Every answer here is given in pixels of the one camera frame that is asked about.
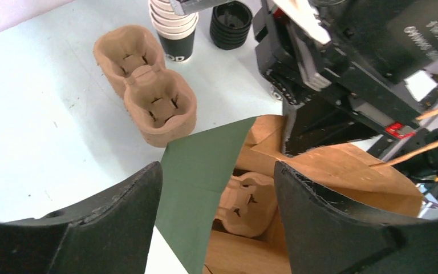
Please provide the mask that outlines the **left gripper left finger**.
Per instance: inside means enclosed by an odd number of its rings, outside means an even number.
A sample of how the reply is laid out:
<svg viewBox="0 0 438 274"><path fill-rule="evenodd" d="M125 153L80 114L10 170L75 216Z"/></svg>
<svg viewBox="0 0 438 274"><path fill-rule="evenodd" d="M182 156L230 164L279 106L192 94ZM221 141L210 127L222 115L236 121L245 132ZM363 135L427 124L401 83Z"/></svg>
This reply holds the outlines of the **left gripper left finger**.
<svg viewBox="0 0 438 274"><path fill-rule="evenodd" d="M42 218L0 223L0 273L144 273L162 185L152 162Z"/></svg>

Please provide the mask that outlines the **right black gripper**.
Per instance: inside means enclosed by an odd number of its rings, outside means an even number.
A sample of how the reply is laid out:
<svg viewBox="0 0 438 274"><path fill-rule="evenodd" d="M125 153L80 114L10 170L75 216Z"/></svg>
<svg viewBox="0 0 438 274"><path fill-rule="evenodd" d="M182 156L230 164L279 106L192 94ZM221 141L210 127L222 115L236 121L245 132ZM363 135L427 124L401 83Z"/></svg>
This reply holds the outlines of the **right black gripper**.
<svg viewBox="0 0 438 274"><path fill-rule="evenodd" d="M438 1L262 1L261 75L283 99L280 152L409 138L422 107L406 79L438 62Z"/></svg>

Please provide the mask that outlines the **green paper bag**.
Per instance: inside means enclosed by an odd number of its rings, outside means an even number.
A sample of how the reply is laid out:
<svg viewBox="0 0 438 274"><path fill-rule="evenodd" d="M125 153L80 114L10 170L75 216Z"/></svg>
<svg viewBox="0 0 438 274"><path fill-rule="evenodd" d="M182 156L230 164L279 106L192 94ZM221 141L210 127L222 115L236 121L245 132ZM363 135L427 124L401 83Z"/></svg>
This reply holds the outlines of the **green paper bag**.
<svg viewBox="0 0 438 274"><path fill-rule="evenodd" d="M282 130L264 115L168 144L156 227L189 273L438 273L438 219L401 159L288 158Z"/></svg>

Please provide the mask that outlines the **single brown pulp cup carrier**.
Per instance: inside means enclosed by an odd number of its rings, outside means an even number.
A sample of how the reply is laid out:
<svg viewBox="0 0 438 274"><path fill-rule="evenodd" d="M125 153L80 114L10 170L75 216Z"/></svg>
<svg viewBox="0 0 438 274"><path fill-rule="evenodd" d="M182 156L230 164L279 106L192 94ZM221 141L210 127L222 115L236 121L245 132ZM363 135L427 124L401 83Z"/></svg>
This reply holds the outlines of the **single brown pulp cup carrier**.
<svg viewBox="0 0 438 274"><path fill-rule="evenodd" d="M229 233L256 237L265 232L277 209L273 178L257 172L231 176L214 218Z"/></svg>

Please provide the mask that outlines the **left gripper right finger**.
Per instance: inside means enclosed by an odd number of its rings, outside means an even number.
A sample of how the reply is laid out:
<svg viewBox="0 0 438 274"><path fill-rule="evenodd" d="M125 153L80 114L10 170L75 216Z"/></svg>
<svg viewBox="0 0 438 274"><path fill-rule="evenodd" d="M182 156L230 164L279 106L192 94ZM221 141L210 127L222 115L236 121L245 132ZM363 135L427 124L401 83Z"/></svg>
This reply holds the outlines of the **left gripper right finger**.
<svg viewBox="0 0 438 274"><path fill-rule="evenodd" d="M274 166L292 273L438 273L438 219L380 210Z"/></svg>

